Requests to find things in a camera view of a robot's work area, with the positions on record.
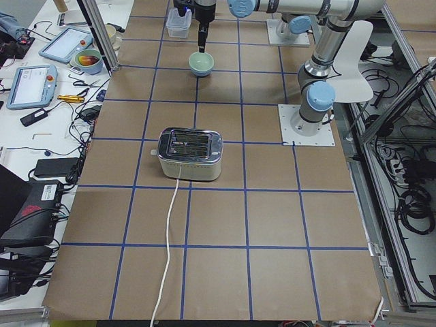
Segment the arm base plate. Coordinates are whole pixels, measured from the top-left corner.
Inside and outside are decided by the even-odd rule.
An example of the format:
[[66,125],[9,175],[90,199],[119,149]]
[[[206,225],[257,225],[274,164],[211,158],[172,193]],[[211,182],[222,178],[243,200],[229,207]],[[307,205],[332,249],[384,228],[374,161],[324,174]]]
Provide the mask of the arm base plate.
[[300,105],[279,104],[282,144],[286,146],[335,146],[332,127],[326,112],[318,123],[300,117]]
[[306,31],[300,34],[292,33],[289,25],[281,19],[268,19],[266,24],[271,46],[309,47],[310,41]]

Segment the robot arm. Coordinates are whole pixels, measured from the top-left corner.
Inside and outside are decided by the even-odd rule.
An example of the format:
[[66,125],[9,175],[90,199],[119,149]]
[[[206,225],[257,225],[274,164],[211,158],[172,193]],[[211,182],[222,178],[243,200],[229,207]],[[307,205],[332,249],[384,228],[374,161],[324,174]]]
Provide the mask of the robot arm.
[[311,137],[318,133],[324,116],[335,102],[336,91],[326,80],[353,23],[352,20],[328,17],[311,58],[298,71],[302,102],[296,131],[302,136]]
[[253,12],[280,13],[280,20],[269,20],[271,44],[293,44],[311,27],[311,16],[326,19],[313,56],[318,61],[332,61],[351,26],[377,13],[384,1],[228,1],[230,13],[246,18]]

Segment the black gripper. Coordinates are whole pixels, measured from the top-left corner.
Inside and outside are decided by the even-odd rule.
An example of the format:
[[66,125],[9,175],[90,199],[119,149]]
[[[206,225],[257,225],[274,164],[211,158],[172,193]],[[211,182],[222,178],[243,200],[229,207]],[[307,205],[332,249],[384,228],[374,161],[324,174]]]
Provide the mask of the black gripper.
[[195,0],[194,14],[195,19],[199,22],[198,27],[198,51],[205,53],[206,41],[208,37],[208,28],[215,19],[216,0]]

